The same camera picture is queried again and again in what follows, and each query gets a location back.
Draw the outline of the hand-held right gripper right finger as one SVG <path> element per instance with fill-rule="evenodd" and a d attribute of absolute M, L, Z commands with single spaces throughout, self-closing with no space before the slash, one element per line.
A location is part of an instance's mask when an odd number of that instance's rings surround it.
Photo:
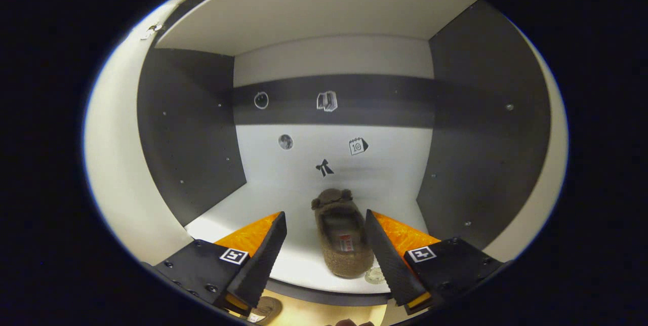
<path fill-rule="evenodd" d="M 458 301 L 507 264 L 459 237 L 439 240 L 367 210 L 365 229 L 396 305 L 409 314 Z"/>

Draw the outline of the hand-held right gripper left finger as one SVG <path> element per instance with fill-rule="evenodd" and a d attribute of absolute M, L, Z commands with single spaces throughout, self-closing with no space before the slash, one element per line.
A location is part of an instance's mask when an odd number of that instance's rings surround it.
<path fill-rule="evenodd" d="M 286 235 L 286 215 L 280 211 L 216 242 L 194 239 L 153 265 L 152 274 L 211 307 L 248 316 L 266 289 Z"/>

